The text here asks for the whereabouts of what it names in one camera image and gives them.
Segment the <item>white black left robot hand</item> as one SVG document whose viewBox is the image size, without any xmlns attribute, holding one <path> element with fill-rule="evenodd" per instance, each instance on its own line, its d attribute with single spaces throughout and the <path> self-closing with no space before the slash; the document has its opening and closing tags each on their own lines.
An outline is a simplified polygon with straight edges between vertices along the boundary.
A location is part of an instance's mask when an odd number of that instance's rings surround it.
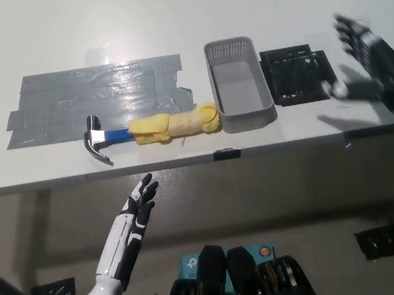
<svg viewBox="0 0 394 295">
<path fill-rule="evenodd" d="M 119 280 L 122 289 L 128 286 L 141 250 L 157 187 L 158 182 L 150 173 L 138 182 L 114 218 L 103 247 L 96 274 Z"/>
</svg>

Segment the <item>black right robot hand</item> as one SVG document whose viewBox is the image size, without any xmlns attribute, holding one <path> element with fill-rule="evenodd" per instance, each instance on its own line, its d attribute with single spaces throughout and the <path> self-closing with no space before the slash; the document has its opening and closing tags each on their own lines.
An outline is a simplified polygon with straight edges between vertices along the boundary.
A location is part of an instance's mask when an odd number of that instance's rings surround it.
<svg viewBox="0 0 394 295">
<path fill-rule="evenodd" d="M 371 50 L 381 39 L 360 20 L 352 19 L 342 14 L 334 15 L 334 29 L 338 39 L 343 44 L 344 52 L 355 59 L 370 75 L 370 80 L 363 79 L 344 83 L 342 81 L 322 81 L 323 92 L 337 100 L 380 101 L 383 85 L 373 73 Z"/>
</svg>

